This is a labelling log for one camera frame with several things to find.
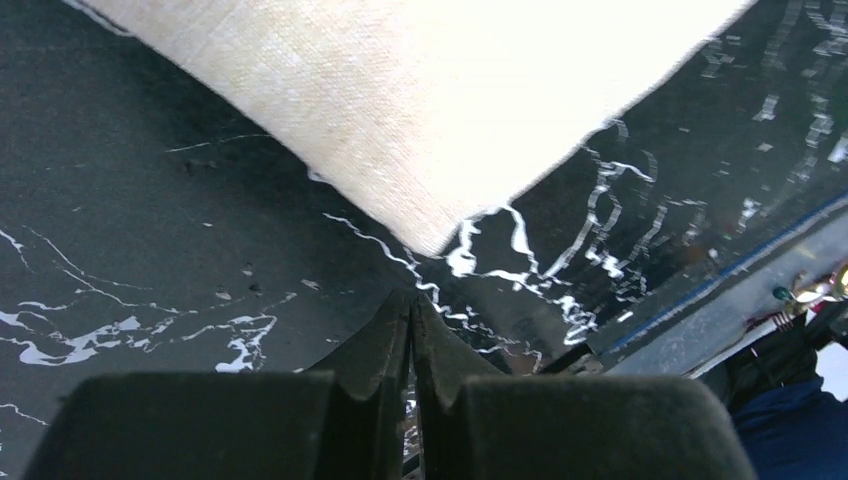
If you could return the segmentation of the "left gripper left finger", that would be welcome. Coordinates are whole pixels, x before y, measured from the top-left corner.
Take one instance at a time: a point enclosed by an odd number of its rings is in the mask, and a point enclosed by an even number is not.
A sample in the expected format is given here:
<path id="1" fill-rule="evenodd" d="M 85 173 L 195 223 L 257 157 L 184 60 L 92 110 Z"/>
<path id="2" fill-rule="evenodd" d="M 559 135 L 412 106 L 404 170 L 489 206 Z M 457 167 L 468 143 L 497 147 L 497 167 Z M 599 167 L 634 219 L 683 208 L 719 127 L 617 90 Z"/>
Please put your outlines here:
<path id="1" fill-rule="evenodd" d="M 128 373 L 83 381 L 28 479 L 398 479 L 414 302 L 300 373 Z"/>

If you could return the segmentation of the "beige cloth napkin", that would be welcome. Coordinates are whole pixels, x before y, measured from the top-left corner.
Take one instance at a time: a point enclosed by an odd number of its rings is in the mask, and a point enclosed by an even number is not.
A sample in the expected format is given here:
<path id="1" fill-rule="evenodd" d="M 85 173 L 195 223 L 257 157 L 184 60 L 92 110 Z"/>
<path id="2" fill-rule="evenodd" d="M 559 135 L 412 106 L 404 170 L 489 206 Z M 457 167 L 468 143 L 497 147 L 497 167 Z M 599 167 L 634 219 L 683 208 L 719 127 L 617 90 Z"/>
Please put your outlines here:
<path id="1" fill-rule="evenodd" d="M 520 195 L 747 1 L 80 1 L 412 250 Z"/>

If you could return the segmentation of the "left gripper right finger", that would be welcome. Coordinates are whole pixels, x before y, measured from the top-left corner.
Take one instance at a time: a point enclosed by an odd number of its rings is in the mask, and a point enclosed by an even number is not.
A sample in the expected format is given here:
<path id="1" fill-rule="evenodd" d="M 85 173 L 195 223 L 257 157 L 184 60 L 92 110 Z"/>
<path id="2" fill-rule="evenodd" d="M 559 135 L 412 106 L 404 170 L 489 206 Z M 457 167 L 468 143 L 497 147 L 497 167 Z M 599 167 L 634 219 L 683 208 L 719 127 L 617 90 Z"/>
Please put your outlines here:
<path id="1" fill-rule="evenodd" d="M 426 479 L 752 479 L 723 404 L 677 376 L 506 375 L 410 307 Z"/>

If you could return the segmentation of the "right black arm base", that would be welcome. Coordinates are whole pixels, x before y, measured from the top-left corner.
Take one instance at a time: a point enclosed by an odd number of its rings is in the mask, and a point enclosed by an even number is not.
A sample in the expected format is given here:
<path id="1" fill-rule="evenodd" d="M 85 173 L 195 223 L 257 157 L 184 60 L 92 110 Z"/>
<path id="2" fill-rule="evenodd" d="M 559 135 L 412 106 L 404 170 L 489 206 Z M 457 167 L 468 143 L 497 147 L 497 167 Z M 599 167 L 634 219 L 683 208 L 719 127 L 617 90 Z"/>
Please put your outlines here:
<path id="1" fill-rule="evenodd" d="M 772 295 L 783 307 L 750 319 L 746 331 L 768 325 L 770 333 L 749 343 L 698 377 L 732 412 L 771 390 L 815 377 L 818 352 L 847 343 L 847 264 L 807 281 L 796 274 Z"/>

